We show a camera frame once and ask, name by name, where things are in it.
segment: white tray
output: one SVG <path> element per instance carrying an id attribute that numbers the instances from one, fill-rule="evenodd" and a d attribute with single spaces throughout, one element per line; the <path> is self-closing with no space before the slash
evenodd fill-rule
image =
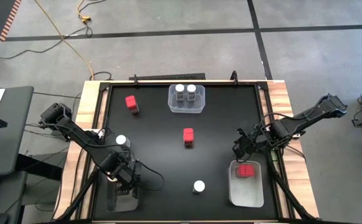
<path id="1" fill-rule="evenodd" d="M 241 164 L 254 166 L 254 177 L 237 178 L 236 168 Z M 264 205 L 264 194 L 262 192 L 261 166 L 258 162 L 246 161 L 244 163 L 232 161 L 228 171 L 230 182 L 230 201 L 236 206 L 262 207 Z"/>

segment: wooden table frame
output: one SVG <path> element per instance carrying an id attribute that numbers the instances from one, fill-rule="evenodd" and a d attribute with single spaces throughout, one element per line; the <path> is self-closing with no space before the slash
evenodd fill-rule
<path id="1" fill-rule="evenodd" d="M 233 80 L 140 80 L 139 83 L 233 83 Z M 91 129 L 93 126 L 100 129 L 103 127 L 104 112 L 106 109 L 106 99 L 108 91 L 104 90 L 100 97 L 100 86 L 102 83 L 117 83 L 117 84 L 133 84 L 134 81 L 87 81 L 83 87 L 83 93 L 81 94 L 80 104 L 76 117 L 76 124 L 83 129 Z M 292 108 L 287 94 L 286 84 L 283 80 L 240 80 L 239 83 L 260 83 L 264 84 L 264 88 L 259 90 L 261 105 L 263 113 L 270 112 L 282 113 L 287 116 L 293 116 Z M 300 141 L 292 140 L 290 145 L 300 152 L 302 148 Z M 93 169 L 93 164 L 90 167 L 86 167 L 87 153 L 82 151 L 81 147 L 74 142 L 70 143 L 68 150 L 67 160 L 64 165 L 64 171 L 62 176 L 61 189 L 58 193 L 57 208 L 54 214 L 54 218 L 58 218 L 65 209 L 70 205 L 71 198 L 75 198 L 79 192 L 81 184 L 83 183 L 83 177 L 86 177 Z M 318 210 L 315 203 L 315 199 L 312 192 L 310 178 L 308 175 L 307 166 L 305 165 L 304 158 L 295 152 L 287 150 L 284 151 L 283 164 L 276 163 L 276 167 L 279 171 L 285 170 L 289 188 L 299 200 L 299 202 L 305 207 L 305 209 L 313 216 L 318 217 Z M 289 218 L 290 215 L 295 214 L 295 211 L 288 209 L 288 203 L 285 199 L 283 191 L 277 186 L 277 193 L 280 202 L 280 209 L 282 216 Z M 91 188 L 85 195 L 83 204 L 78 210 L 79 216 L 77 218 L 88 218 L 88 211 L 90 202 L 92 200 Z"/>

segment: metal bracket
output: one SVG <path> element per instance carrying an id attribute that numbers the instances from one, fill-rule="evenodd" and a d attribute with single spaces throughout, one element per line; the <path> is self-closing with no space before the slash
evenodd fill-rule
<path id="1" fill-rule="evenodd" d="M 239 85 L 238 74 L 233 70 L 230 80 L 233 80 L 233 85 L 236 87 Z"/>

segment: wooden edge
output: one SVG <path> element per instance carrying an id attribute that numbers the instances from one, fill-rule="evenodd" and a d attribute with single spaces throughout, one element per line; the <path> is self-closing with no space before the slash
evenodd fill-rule
<path id="1" fill-rule="evenodd" d="M 139 80 L 139 83 L 214 83 L 214 82 L 223 82 L 223 83 L 231 83 L 233 80 Z M 267 82 L 269 86 L 269 94 L 272 103 L 272 109 L 274 112 L 284 113 L 286 115 L 292 116 L 292 108 L 289 101 L 289 96 L 287 94 L 287 89 L 284 80 L 239 80 L 240 83 L 251 83 L 251 82 Z M 83 87 L 83 93 L 81 95 L 79 109 L 76 118 L 76 124 L 81 128 L 91 128 L 93 125 L 93 119 L 95 114 L 95 108 L 97 104 L 99 88 L 101 83 L 134 83 L 133 80 L 120 80 L 120 81 L 86 81 Z M 266 101 L 263 95 L 263 92 L 260 91 L 261 96 L 261 104 L 263 107 L 264 114 L 268 113 L 266 108 Z M 106 97 L 107 95 L 103 95 L 100 113 L 98 117 L 98 127 L 102 127 L 103 125 L 103 116 L 104 109 L 106 106 Z M 292 141 L 290 144 L 292 147 L 298 149 L 302 152 L 301 145 L 299 141 Z M 64 166 L 63 172 L 63 182 L 62 182 L 62 190 L 61 197 L 58 199 L 58 209 L 54 214 L 54 218 L 59 217 L 65 209 L 70 204 L 70 197 L 72 195 L 72 190 L 74 190 L 74 196 L 78 193 L 81 185 L 81 177 L 83 176 L 84 166 L 85 166 L 85 155 L 82 155 L 79 167 L 77 170 L 77 181 L 76 186 L 73 188 L 73 181 L 75 169 L 77 165 L 77 159 L 80 153 L 80 146 L 71 142 L 67 161 Z M 312 187 L 310 184 L 308 170 L 305 165 L 304 159 L 295 153 L 285 150 L 284 152 L 284 163 L 285 169 L 287 172 L 287 177 L 289 181 L 289 186 L 291 191 L 295 194 L 297 199 L 301 202 L 301 204 L 306 208 L 306 210 L 313 216 L 318 217 L 318 210 L 315 203 L 315 199 L 313 197 Z M 288 217 L 289 214 L 287 212 L 286 207 L 286 199 L 282 192 L 282 190 L 278 186 L 279 199 L 282 207 L 282 214 L 284 217 Z M 88 208 L 91 202 L 91 189 L 89 189 L 84 201 L 83 207 L 81 210 L 80 218 L 87 218 Z"/>
<path id="2" fill-rule="evenodd" d="M 268 82 L 268 88 L 273 112 L 293 116 L 286 84 L 284 82 Z M 291 140 L 290 146 L 303 153 L 299 140 Z M 283 161 L 290 190 L 293 192 L 297 200 L 309 212 L 309 214 L 319 217 L 317 204 L 315 203 L 315 198 L 313 196 L 310 177 L 308 175 L 304 158 L 286 147 L 283 155 Z M 284 217 L 289 217 L 286 206 L 286 198 L 279 186 L 278 192 L 279 199 L 281 201 L 282 214 Z"/>

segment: cable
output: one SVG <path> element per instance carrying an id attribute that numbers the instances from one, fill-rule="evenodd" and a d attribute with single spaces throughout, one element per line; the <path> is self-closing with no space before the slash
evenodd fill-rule
<path id="1" fill-rule="evenodd" d="M 51 93 L 41 93 L 41 92 L 33 92 L 33 94 L 38 94 L 38 95 L 46 95 L 46 96 L 60 96 L 60 97 L 65 97 L 65 98 L 78 98 L 77 96 L 66 96 L 66 95 L 58 95 L 58 94 L 51 94 Z"/>
<path id="2" fill-rule="evenodd" d="M 144 190 L 149 190 L 149 191 L 162 190 L 162 189 L 164 188 L 164 183 L 165 183 L 165 182 L 164 182 L 164 177 L 163 177 L 163 175 L 160 174 L 159 172 L 154 171 L 153 169 L 149 168 L 148 166 L 146 166 L 146 165 L 145 165 L 143 162 L 141 162 L 140 160 L 137 160 L 135 164 L 137 164 L 137 162 L 140 163 L 141 165 L 143 165 L 143 166 L 144 166 L 146 169 L 148 169 L 149 171 L 157 174 L 157 175 L 162 179 L 162 185 L 161 185 L 158 189 L 149 189 L 149 188 L 143 187 L 143 186 L 141 186 L 141 185 L 138 185 L 138 187 L 140 187 L 140 188 L 142 188 L 142 189 L 144 189 Z"/>
<path id="3" fill-rule="evenodd" d="M 65 155 L 62 157 L 62 159 L 57 163 L 57 166 L 59 166 L 59 164 L 61 164 L 61 162 L 63 162 L 63 161 L 66 159 L 66 157 L 67 157 L 67 155 L 65 154 Z M 61 189 L 62 189 L 62 175 L 61 175 L 61 181 L 60 181 L 60 185 L 59 185 L 59 191 L 61 191 Z M 36 203 L 35 203 L 34 205 L 35 205 L 35 207 L 36 207 L 37 210 L 40 210 L 40 211 L 42 211 L 42 212 L 52 212 L 52 211 L 53 211 L 53 210 L 44 210 L 44 209 L 41 209 L 41 208 L 39 208 L 39 207 L 37 206 L 37 204 L 40 202 L 40 200 L 42 200 L 42 199 L 45 198 L 46 196 L 50 195 L 50 194 L 51 194 L 52 192 L 54 192 L 54 191 L 56 191 L 56 189 L 53 189 L 53 190 L 49 191 L 48 193 L 46 193 L 45 195 L 41 196 L 40 198 L 38 198 L 38 199 L 36 200 Z"/>
<path id="4" fill-rule="evenodd" d="M 78 134 L 76 134 L 72 129 L 70 129 L 70 128 L 68 128 L 68 127 L 66 127 L 66 126 L 62 126 L 62 125 L 58 125 L 58 124 L 45 124 L 45 125 L 39 125 L 39 124 L 26 124 L 26 126 L 30 126 L 30 127 L 35 127 L 35 128 L 48 128 L 48 127 L 60 127 L 60 128 L 65 128 L 65 129 L 67 129 L 67 130 L 69 130 L 69 131 L 71 131 L 71 132 L 73 132 L 74 133 L 74 135 L 76 136 L 76 137 L 78 137 L 78 138 L 80 138 L 81 139 L 81 137 L 78 135 Z M 94 147 L 94 148 L 107 148 L 107 147 L 115 147 L 115 146 L 123 146 L 123 147 L 126 147 L 127 149 L 130 149 L 129 147 L 127 147 L 127 146 L 124 146 L 124 145 L 119 145 L 119 144 L 112 144 L 112 145 L 94 145 L 94 144 L 90 144 L 90 143 L 88 143 L 88 142 L 85 142 L 85 141 L 83 141 L 83 143 L 84 143 L 84 145 L 85 146 L 90 146 L 90 147 Z"/>
<path id="5" fill-rule="evenodd" d="M 40 137 L 45 137 L 45 138 L 55 138 L 55 139 L 57 139 L 56 136 L 61 136 L 59 134 L 51 135 L 51 134 L 44 134 L 44 133 L 36 133 L 36 132 L 33 132 L 33 131 L 29 131 L 29 130 L 24 130 L 24 131 L 26 131 L 28 133 L 36 134 L 36 135 L 38 135 Z"/>
<path id="6" fill-rule="evenodd" d="M 44 160 L 46 160 L 46 159 L 48 159 L 48 158 L 51 158 L 52 156 L 54 156 L 54 155 L 56 155 L 56 154 L 58 154 L 58 153 L 60 153 L 60 152 L 62 152 L 62 151 L 63 151 L 63 149 L 62 149 L 61 151 L 56 152 L 56 153 L 52 154 L 51 156 L 45 158 Z M 43 162 L 44 160 L 39 161 L 39 162 L 36 162 L 35 164 L 33 164 L 33 165 L 31 165 L 31 166 L 29 166 L 29 167 L 27 167 L 27 168 L 30 168 L 30 167 L 32 167 L 32 166 L 34 166 L 34 165 L 36 165 L 36 164 L 38 164 L 38 163 L 40 163 L 40 162 Z M 36 185 L 38 185 L 39 183 L 41 183 L 41 182 L 43 182 L 43 181 L 45 181 L 45 180 L 47 180 L 47 179 L 48 179 L 48 178 L 44 178 L 44 179 L 36 182 L 36 183 L 33 184 L 30 188 L 35 187 Z M 14 206 L 14 205 L 15 205 L 20 199 L 22 199 L 23 197 L 24 197 L 24 196 L 23 196 L 23 194 L 22 194 L 17 200 L 15 200 L 15 201 L 6 209 L 6 211 L 5 211 L 4 213 L 7 213 L 7 212 L 12 208 L 12 206 Z"/>
<path id="7" fill-rule="evenodd" d="M 51 154 L 50 156 L 46 157 L 45 159 L 43 159 L 43 160 L 41 160 L 41 161 L 39 161 L 39 162 L 35 162 L 35 163 L 33 163 L 32 165 L 27 166 L 27 167 L 25 167 L 25 168 L 23 168 L 23 169 L 21 169 L 21 170 L 19 170 L 19 171 L 25 171 L 25 170 L 33 167 L 33 166 L 36 166 L 37 164 L 39 164 L 39 163 L 41 163 L 41 162 L 44 162 L 44 161 L 46 161 L 47 159 L 50 159 L 51 157 L 53 157 L 53 156 L 55 156 L 55 155 L 57 155 L 57 154 L 60 154 L 61 152 L 67 150 L 68 148 L 69 148 L 69 146 L 66 147 L 66 148 L 64 148 L 64 149 L 61 149 L 59 152 L 56 152 L 56 153 L 54 153 L 54 154 Z"/>
<path id="8" fill-rule="evenodd" d="M 66 35 L 64 39 L 69 38 L 71 35 L 76 34 L 76 33 L 78 33 L 79 31 L 82 31 L 83 29 L 87 29 L 87 30 L 86 30 L 86 36 L 89 37 L 89 36 L 87 35 L 87 32 L 88 32 L 88 29 L 91 29 L 91 28 L 89 28 L 89 27 L 83 27 L 83 28 L 81 28 L 81 29 L 76 30 L 75 32 L 72 32 L 71 34 Z M 45 49 L 45 50 L 39 51 L 39 50 L 29 50 L 29 49 L 27 49 L 27 50 L 24 50 L 24 51 L 22 51 L 22 52 L 20 52 L 20 53 L 18 53 L 18 54 L 15 54 L 14 56 L 11 56 L 11 57 L 2 57 L 2 56 L 0 56 L 0 59 L 13 59 L 13 58 L 16 58 L 16 57 L 18 57 L 18 56 L 20 56 L 20 55 L 22 55 L 22 54 L 24 54 L 24 53 L 26 53 L 26 52 L 32 52 L 32 53 L 42 54 L 42 53 L 45 53 L 45 52 L 53 49 L 53 48 L 56 47 L 58 44 L 60 44 L 62 41 L 63 41 L 63 40 L 60 40 L 59 42 L 57 42 L 56 44 L 54 44 L 53 46 L 51 46 L 51 47 L 49 47 L 49 48 L 47 48 L 47 49 Z"/>
<path id="9" fill-rule="evenodd" d="M 108 75 L 109 75 L 109 78 L 105 79 L 105 81 L 113 80 L 113 79 L 112 79 L 112 73 L 110 73 L 110 72 L 96 72 L 96 73 L 94 73 L 93 76 L 95 77 L 96 75 L 102 74 L 102 73 L 105 73 L 105 74 L 108 74 Z"/>
<path id="10" fill-rule="evenodd" d="M 288 147 L 289 149 L 291 149 L 292 151 L 296 152 L 298 155 L 303 157 L 305 162 L 307 161 L 306 158 L 305 158 L 305 155 L 302 152 L 300 152 L 298 149 L 296 149 L 296 148 L 294 148 L 294 147 L 292 147 L 290 145 L 287 145 L 286 147 Z"/>
<path id="11" fill-rule="evenodd" d="M 84 15 L 82 15 L 81 13 L 80 13 L 80 6 L 81 6 L 81 4 L 83 4 L 83 2 L 84 2 L 84 0 L 81 0 L 80 1 L 80 3 L 79 3 L 79 5 L 77 6 L 77 14 L 79 15 L 79 17 L 81 18 L 81 21 L 83 22 L 83 23 L 87 23 L 88 21 L 90 21 L 91 20 L 91 17 L 90 16 L 84 16 Z"/>
<path id="12" fill-rule="evenodd" d="M 89 6 L 89 5 L 92 5 L 92 4 L 97 4 L 97 3 L 101 3 L 101 2 L 105 2 L 106 0 L 95 0 L 95 1 L 93 1 L 93 2 L 91 2 L 91 3 L 88 3 L 87 5 L 85 5 L 85 6 L 83 6 L 80 10 L 79 10 L 79 12 L 82 12 L 82 10 L 84 10 L 85 8 L 87 8 L 87 6 Z"/>
<path id="13" fill-rule="evenodd" d="M 45 16 L 47 16 L 47 18 L 49 19 L 49 21 L 51 22 L 51 24 L 54 26 L 55 30 L 58 32 L 59 36 L 61 37 L 61 39 L 86 63 L 88 69 L 90 70 L 91 73 L 91 79 L 94 80 L 94 72 L 93 69 L 91 68 L 90 63 L 83 58 L 83 56 L 80 55 L 80 53 L 73 48 L 66 40 L 65 38 L 63 38 L 63 35 L 61 34 L 61 32 L 58 30 L 58 27 L 55 25 L 55 23 L 53 22 L 53 20 L 51 20 L 50 16 L 47 14 L 47 12 L 43 9 L 43 7 L 40 5 L 40 3 L 38 2 L 38 0 L 34 0 L 36 2 L 36 4 L 40 7 L 40 9 L 43 11 L 43 13 L 45 14 Z"/>

